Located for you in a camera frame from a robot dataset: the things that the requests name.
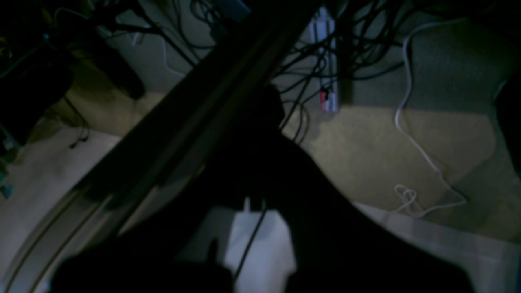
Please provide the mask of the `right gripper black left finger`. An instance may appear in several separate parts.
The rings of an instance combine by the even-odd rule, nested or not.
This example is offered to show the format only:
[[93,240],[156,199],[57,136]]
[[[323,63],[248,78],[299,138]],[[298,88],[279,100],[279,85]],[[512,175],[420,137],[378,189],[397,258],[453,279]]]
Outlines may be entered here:
[[65,260],[52,293],[232,293],[229,269],[214,262],[173,261],[102,245]]

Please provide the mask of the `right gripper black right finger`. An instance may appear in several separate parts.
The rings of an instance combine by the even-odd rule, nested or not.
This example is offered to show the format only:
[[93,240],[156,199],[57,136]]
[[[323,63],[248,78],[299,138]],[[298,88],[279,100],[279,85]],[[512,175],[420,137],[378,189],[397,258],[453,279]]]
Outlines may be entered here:
[[288,224],[296,270],[287,293],[472,293],[461,268],[406,243],[353,206],[311,157],[264,122],[266,89],[246,95],[233,135],[204,171],[212,204],[250,197]]

